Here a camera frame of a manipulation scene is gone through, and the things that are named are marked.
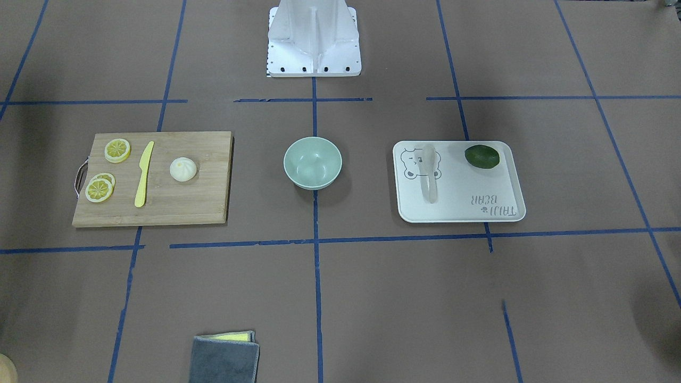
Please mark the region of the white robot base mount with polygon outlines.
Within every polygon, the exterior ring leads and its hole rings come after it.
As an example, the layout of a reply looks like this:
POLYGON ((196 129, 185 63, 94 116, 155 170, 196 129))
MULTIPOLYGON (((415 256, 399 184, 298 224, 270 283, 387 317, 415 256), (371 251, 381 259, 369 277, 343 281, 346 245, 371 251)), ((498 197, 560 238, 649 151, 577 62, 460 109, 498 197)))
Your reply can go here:
POLYGON ((345 1, 280 1, 269 10, 266 73, 273 78, 359 76, 356 9, 345 1))

